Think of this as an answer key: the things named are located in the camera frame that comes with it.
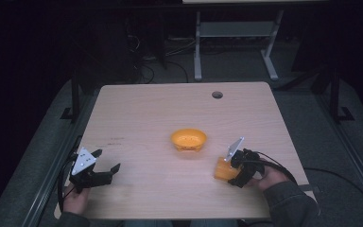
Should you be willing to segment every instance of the floor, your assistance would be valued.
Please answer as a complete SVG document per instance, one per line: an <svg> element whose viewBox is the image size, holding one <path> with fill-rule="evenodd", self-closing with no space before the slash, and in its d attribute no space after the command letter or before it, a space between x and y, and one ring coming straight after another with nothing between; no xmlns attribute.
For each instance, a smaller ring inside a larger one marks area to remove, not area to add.
<svg viewBox="0 0 363 227"><path fill-rule="evenodd" d="M140 83L184 83L194 81L193 53L191 49L182 52L178 47L191 41L169 42L166 69L150 56L142 67ZM219 45L207 41L201 56L203 82L265 81L276 88L295 79L300 72L291 73L298 41L279 41L274 46L271 58L280 77L272 81L260 56L265 41L238 41L238 44ZM317 226L363 226L363 190L350 149L354 148L363 161L363 107L354 89L344 81L340 83L340 106L347 107L355 121L336 124L327 112L329 91L321 96L310 92L314 79L285 92L274 92L276 101L291 135L292 141L306 168L309 182L317 188L316 198L320 206ZM72 147L77 135L82 134L88 116L94 107L99 89L92 95L80 94L81 115L77 124L62 120L64 108L71 106L71 86L66 83L48 110L41 126L31 141L26 154L19 164L0 201L0 226L20 226L32 216L29 207L36 197L45 198L41 218L36 218L38 226L52 226L57 198L53 190L44 197L41 192L43 182L52 172L52 163L58 150ZM332 171L345 179L317 168ZM24 187L25 181L34 182ZM92 226L116 226L118 220L92 220ZM266 223L252 226L271 226Z"/></svg>

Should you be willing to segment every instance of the person's hand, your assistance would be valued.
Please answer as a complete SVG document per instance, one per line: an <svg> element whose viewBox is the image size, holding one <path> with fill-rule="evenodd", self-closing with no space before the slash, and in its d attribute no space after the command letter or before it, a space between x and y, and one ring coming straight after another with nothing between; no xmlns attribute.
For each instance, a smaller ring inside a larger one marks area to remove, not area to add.
<svg viewBox="0 0 363 227"><path fill-rule="evenodd" d="M287 176L284 173L270 166L265 166L265 172L262 175L262 179L252 178L249 181L249 185L256 185L261 191L265 191L277 183L288 182L288 181L290 180L287 178Z"/></svg>
<svg viewBox="0 0 363 227"><path fill-rule="evenodd" d="M76 192L75 186L72 183L64 190L63 212L70 212L77 215L82 215L87 207L88 195L91 188L83 188L81 193Z"/></svg>

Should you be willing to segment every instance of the sleeve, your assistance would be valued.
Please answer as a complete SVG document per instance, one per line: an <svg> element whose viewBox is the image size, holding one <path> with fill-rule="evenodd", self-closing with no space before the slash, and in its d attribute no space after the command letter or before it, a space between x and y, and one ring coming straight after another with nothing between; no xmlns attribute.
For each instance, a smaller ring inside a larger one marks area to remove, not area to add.
<svg viewBox="0 0 363 227"><path fill-rule="evenodd" d="M63 212L59 218L56 227L89 227L90 221L82 216L70 213L70 212Z"/></svg>
<svg viewBox="0 0 363 227"><path fill-rule="evenodd" d="M293 182L277 183L264 191L275 227L315 226L320 213L317 203Z"/></svg>

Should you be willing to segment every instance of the wooden table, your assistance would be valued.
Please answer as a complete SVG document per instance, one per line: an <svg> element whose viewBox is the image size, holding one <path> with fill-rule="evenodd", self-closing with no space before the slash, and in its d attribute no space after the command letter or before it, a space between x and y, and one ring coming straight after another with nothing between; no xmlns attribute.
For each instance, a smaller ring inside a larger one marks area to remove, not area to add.
<svg viewBox="0 0 363 227"><path fill-rule="evenodd" d="M213 98L213 92L223 97ZM172 132L207 134L200 152L176 151ZM254 187L214 179L217 158L239 137L308 184L269 86L264 82L114 85L101 89L80 147L102 148L95 172L121 163L111 185L93 188L87 218L265 218Z"/></svg>

